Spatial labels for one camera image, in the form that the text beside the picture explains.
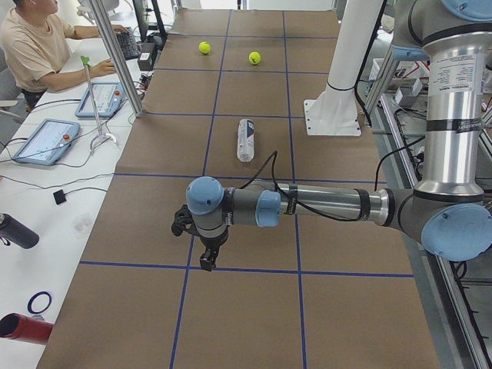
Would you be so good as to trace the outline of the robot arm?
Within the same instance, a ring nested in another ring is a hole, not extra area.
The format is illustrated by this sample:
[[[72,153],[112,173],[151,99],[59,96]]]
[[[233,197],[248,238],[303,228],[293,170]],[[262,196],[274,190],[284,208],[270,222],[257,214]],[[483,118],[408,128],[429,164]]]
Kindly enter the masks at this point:
[[[211,177],[189,184],[175,224],[201,239],[200,265],[215,267],[233,224],[274,227],[282,214],[308,212],[341,222],[372,221],[405,233],[449,261],[490,247],[491,216],[476,184],[482,74],[491,45],[489,1],[399,1],[395,49],[430,59],[424,174],[411,190],[323,188],[252,178],[224,188]]]

